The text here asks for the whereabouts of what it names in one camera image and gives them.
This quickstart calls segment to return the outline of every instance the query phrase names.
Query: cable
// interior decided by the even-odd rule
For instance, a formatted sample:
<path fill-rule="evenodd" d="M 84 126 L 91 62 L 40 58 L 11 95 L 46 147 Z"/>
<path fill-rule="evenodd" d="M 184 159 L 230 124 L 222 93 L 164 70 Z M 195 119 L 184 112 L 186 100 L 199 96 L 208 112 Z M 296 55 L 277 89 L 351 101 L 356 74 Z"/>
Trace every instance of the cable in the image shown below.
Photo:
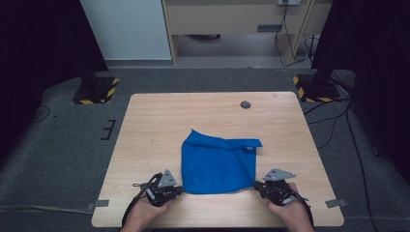
<path fill-rule="evenodd" d="M 305 50 L 305 55 L 306 55 L 305 56 L 305 66 L 310 70 L 311 70 L 311 64 L 312 64 L 311 57 L 312 55 L 314 55 L 314 53 L 312 52 L 314 40 L 319 40 L 317 38 L 314 38 L 314 34 L 310 38 L 305 37 L 305 47 L 307 48 L 307 50 Z"/>
<path fill-rule="evenodd" d="M 317 107 L 319 107 L 319 106 L 322 106 L 322 105 L 324 105 L 324 104 L 326 104 L 326 103 L 327 103 L 327 102 L 323 102 L 323 103 L 321 103 L 321 104 L 319 104 L 319 105 L 316 105 L 314 108 L 308 110 L 308 111 L 305 113 L 305 115 L 308 114 L 308 113 L 310 113 L 313 109 L 315 109 L 315 108 L 317 108 Z M 361 154 L 360 154 L 360 152 L 359 152 L 359 148 L 358 148 L 358 145 L 357 145 L 357 142 L 356 142 L 356 138 L 355 138 L 355 135 L 354 135 L 354 133 L 353 133 L 352 126 L 351 126 L 350 120 L 349 120 L 349 109 L 351 108 L 352 105 L 353 105 L 353 102 L 350 102 L 350 103 L 347 105 L 346 109 L 345 109 L 341 114 L 337 115 L 336 117 L 323 119 L 323 120 L 316 121 L 316 122 L 312 122 L 312 123 L 309 123 L 309 124 L 316 124 L 316 123 L 324 122 L 324 121 L 327 121 L 327 120 L 335 119 L 335 121 L 334 121 L 334 123 L 333 123 L 333 126 L 332 126 L 331 137 L 328 139 L 328 141 L 327 141 L 324 145 L 322 145 L 322 146 L 320 146 L 320 147 L 317 148 L 317 149 L 321 149 L 321 148 L 323 148 L 323 147 L 325 147 L 326 145 L 329 144 L 329 142 L 331 141 L 331 139 L 332 139 L 332 137 L 333 137 L 333 133 L 334 133 L 335 124 L 336 124 L 337 119 L 338 119 L 340 116 L 342 116 L 343 114 L 345 114 L 347 126 L 348 126 L 348 128 L 349 128 L 350 135 L 352 136 L 353 144 L 354 144 L 354 146 L 355 146 L 356 154 L 357 154 L 358 160 L 359 160 L 359 165 L 360 165 L 361 171 L 362 171 L 362 177 L 363 177 L 363 182 L 364 182 L 364 186 L 365 186 L 365 198 L 366 198 L 366 207 L 367 207 L 368 216 L 369 216 L 369 218 L 370 218 L 371 225 L 373 226 L 374 231 L 375 231 L 375 232 L 378 232 L 377 226 L 376 226 L 376 224 L 375 224 L 375 222 L 374 222 L 373 215 L 372 215 L 372 212 L 371 212 L 370 200 L 369 200 L 369 198 L 368 198 L 368 190 L 367 190 L 367 181 L 366 181 L 365 168 L 364 168 L 363 161 L 362 161 L 362 157 L 361 157 Z"/>
<path fill-rule="evenodd" d="M 373 226 L 374 231 L 378 232 L 377 226 L 374 222 L 373 215 L 372 215 L 372 212 L 371 212 L 370 200 L 368 199 L 368 190 L 367 190 L 367 181 L 366 181 L 365 168 L 363 166 L 362 156 L 360 155 L 358 144 L 356 142 L 356 138 L 355 138 L 355 135 L 354 135 L 353 130 L 352 130 L 352 126 L 350 125 L 349 113 L 348 112 L 346 112 L 346 121 L 347 121 L 347 126 L 349 127 L 350 135 L 352 136 L 352 139 L 353 139 L 353 144 L 355 145 L 356 154 L 358 155 L 359 164 L 360 164 L 360 167 L 361 167 L 361 170 L 362 170 L 362 177 L 363 177 L 363 183 L 364 183 L 364 186 L 365 186 L 365 198 L 366 198 L 366 206 L 367 206 L 368 216 L 370 217 L 371 225 Z"/>
<path fill-rule="evenodd" d="M 346 101 L 346 100 L 351 100 L 351 99 L 340 99 L 340 101 Z M 309 113 L 310 113 L 311 111 L 313 111 L 315 108 L 318 108 L 318 107 L 320 107 L 320 106 L 322 106 L 322 105 L 324 105 L 324 104 L 331 103 L 331 102 L 336 102 L 336 101 L 325 101 L 325 102 L 321 102 L 320 104 L 318 104 L 318 105 L 316 105 L 315 107 L 313 107 L 313 108 L 309 109 L 308 111 L 306 111 L 306 112 L 304 113 L 304 115 L 309 114 Z"/>
<path fill-rule="evenodd" d="M 331 73 L 331 81 L 334 82 L 335 85 L 337 85 L 342 91 L 344 91 L 346 94 L 350 95 L 353 92 L 353 87 L 354 85 L 350 85 L 343 80 L 341 80 L 335 71 L 332 71 Z"/>
<path fill-rule="evenodd" d="M 307 52 L 305 51 L 305 50 L 301 50 L 301 49 L 297 49 L 296 50 L 296 54 L 304 54 L 304 55 L 306 55 L 307 54 Z"/>
<path fill-rule="evenodd" d="M 80 214 L 80 215 L 92 215 L 92 212 L 74 210 L 74 209 L 63 209 L 48 206 L 37 206 L 37 205 L 16 205 L 16 206 L 0 206 L 0 211 L 45 211 L 45 212 L 56 212 L 56 213 L 70 213 L 70 214 Z"/>
<path fill-rule="evenodd" d="M 290 35 L 289 35 L 289 33 L 288 33 L 288 31 L 287 31 L 287 27 L 286 27 L 286 14 L 287 14 L 287 6 L 288 6 L 287 0 L 284 0 L 284 1 L 283 1 L 283 4 L 284 4 L 284 5 L 283 5 L 283 6 L 284 6 L 284 7 L 283 7 L 283 18 L 282 18 L 282 20 L 281 20 L 281 23 L 280 23 L 280 27 L 279 27 L 279 28 L 284 27 L 284 30 L 285 30 L 286 35 L 287 35 L 287 39 L 288 39 L 288 41 L 289 41 L 289 43 L 290 43 L 291 55 L 292 55 L 293 59 L 294 59 L 296 62 L 294 62 L 294 63 L 292 63 L 292 64 L 290 64 L 290 65 L 285 65 L 285 64 L 283 63 L 283 61 L 282 61 L 282 59 L 281 59 L 280 51 L 279 51 L 279 49 L 278 49 L 278 30 L 277 30 L 277 32 L 275 33 L 275 42 L 274 42 L 274 44 L 275 44 L 275 48 L 277 49 L 280 62 L 282 63 L 282 65 L 283 65 L 284 67 L 287 68 L 287 67 L 291 67 L 291 66 L 293 66 L 293 65 L 295 65 L 295 64 L 297 64 L 297 63 L 303 62 L 303 61 L 305 61 L 305 59 L 303 59 L 303 60 L 298 60 L 298 59 L 296 59 L 295 55 L 293 54 L 292 41 L 290 40 Z"/>
<path fill-rule="evenodd" d="M 39 123 L 39 122 L 41 122 L 42 120 L 44 120 L 44 119 L 46 119 L 47 117 L 48 117 L 48 115 L 50 115 L 50 112 L 51 112 L 51 110 L 50 110 L 50 108 L 48 108 L 47 106 L 40 106 L 39 108 L 45 108 L 45 109 L 47 109 L 47 114 L 42 118 L 42 119 L 39 119 L 39 120 L 37 120 L 37 121 L 33 121 L 33 122 L 30 122 L 30 123 L 32 123 L 32 124 L 34 124 L 34 123 Z"/>
<path fill-rule="evenodd" d="M 343 116 L 343 114 L 345 114 L 345 113 L 347 112 L 347 110 L 350 108 L 350 105 L 351 105 L 352 103 L 353 103 L 353 102 L 350 102 L 350 103 L 347 105 L 346 109 L 345 109 L 342 113 L 340 113 L 339 115 L 337 115 L 337 116 L 335 116 L 335 117 L 326 118 L 326 119 L 322 119 L 322 120 L 319 120 L 319 121 L 316 121 L 316 122 L 308 123 L 309 125 L 311 125 L 311 124 L 317 124 L 317 123 L 321 123 L 321 122 L 324 122 L 324 121 L 327 121 L 327 120 L 335 119 L 335 120 L 334 120 L 334 123 L 333 123 L 333 125 L 332 125 L 331 136 L 329 137 L 328 141 L 327 141 L 325 144 L 323 144 L 322 146 L 317 147 L 317 149 L 322 149 L 322 148 L 326 147 L 326 146 L 331 142 L 331 140 L 332 140 L 332 138 L 333 138 L 334 131 L 335 131 L 335 125 L 336 125 L 337 119 L 338 119 L 339 117 Z"/>
<path fill-rule="evenodd" d="M 150 187 L 151 183 L 156 180 L 158 181 L 159 178 L 162 176 L 162 173 L 157 173 L 155 174 L 149 181 L 148 183 L 143 183 L 143 184 L 132 184 L 133 187 L 140 187 L 141 191 L 138 193 L 137 196 L 135 196 L 131 203 L 129 204 L 129 206 L 127 207 L 127 210 L 124 212 L 123 215 L 123 219 L 121 220 L 121 227 L 124 227 L 124 225 L 127 222 L 127 218 L 130 214 L 130 211 L 132 209 L 132 207 L 136 204 L 136 202 L 138 202 L 139 199 L 145 197 L 144 195 L 142 195 L 143 193 L 145 193 L 145 191 Z"/>

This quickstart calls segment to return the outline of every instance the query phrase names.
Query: hand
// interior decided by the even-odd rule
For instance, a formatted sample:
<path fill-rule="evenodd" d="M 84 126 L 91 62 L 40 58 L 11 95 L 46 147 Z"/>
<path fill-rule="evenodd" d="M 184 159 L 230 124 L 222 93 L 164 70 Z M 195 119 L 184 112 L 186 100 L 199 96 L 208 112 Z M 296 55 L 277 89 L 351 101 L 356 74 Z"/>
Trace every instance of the hand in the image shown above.
<path fill-rule="evenodd" d="M 127 222 L 121 232 L 139 232 L 145 229 L 156 217 L 165 213 L 171 201 L 161 207 L 152 206 L 147 198 L 139 199 L 132 207 Z"/>
<path fill-rule="evenodd" d="M 290 188 L 294 191 L 296 189 L 295 183 L 288 183 Z M 272 201 L 268 200 L 268 209 L 278 215 L 285 223 L 286 227 L 292 232 L 311 232 L 314 231 L 311 227 L 308 213 L 305 207 L 297 199 L 284 206 L 277 206 Z"/>

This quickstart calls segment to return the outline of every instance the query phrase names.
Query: yellow and black hazard tape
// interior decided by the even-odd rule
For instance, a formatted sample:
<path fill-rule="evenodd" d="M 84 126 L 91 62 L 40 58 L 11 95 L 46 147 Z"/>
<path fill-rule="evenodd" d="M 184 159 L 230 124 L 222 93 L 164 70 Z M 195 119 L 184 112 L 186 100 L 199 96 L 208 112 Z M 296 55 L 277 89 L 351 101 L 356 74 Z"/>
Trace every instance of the yellow and black hazard tape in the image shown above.
<path fill-rule="evenodd" d="M 340 101 L 340 98 L 311 98 L 305 95 L 304 88 L 301 85 L 298 76 L 293 76 L 293 83 L 296 86 L 296 90 L 298 91 L 299 98 L 301 102 L 333 102 L 333 101 Z"/>
<path fill-rule="evenodd" d="M 106 97 L 104 99 L 99 100 L 92 100 L 92 99 L 82 99 L 82 100 L 73 100 L 73 104 L 93 104 L 93 103 L 109 103 L 114 95 L 115 89 L 117 88 L 117 84 L 120 81 L 120 78 L 113 78 L 111 86 L 106 93 Z"/>

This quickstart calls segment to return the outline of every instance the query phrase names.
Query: wooden table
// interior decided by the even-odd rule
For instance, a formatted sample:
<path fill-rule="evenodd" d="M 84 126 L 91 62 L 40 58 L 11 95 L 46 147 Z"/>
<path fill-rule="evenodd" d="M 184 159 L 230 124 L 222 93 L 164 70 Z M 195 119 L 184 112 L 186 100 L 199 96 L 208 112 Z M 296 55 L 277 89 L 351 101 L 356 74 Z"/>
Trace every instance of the wooden table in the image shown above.
<path fill-rule="evenodd" d="M 240 104 L 248 101 L 251 108 Z M 106 172 L 100 200 L 92 218 L 96 227 L 120 227 L 122 216 L 138 194 L 134 183 L 147 182 L 170 169 L 181 179 L 181 146 L 190 130 L 222 138 L 259 138 L 256 179 L 273 167 L 296 173 L 288 180 L 309 200 L 317 226 L 340 226 L 339 207 L 325 201 L 334 192 L 317 153 L 306 119 L 294 93 L 179 93 L 132 96 Z M 230 194 L 184 193 L 151 225 L 183 227 L 283 227 L 253 189 Z"/>

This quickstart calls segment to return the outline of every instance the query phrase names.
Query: blue towel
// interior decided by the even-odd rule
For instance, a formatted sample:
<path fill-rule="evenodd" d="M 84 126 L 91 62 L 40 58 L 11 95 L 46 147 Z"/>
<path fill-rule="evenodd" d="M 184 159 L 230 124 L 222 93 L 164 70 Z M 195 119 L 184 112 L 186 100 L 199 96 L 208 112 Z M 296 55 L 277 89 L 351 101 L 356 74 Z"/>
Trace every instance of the blue towel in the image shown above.
<path fill-rule="evenodd" d="M 251 188 L 259 139 L 222 139 L 192 130 L 182 145 L 185 192 L 228 193 Z"/>

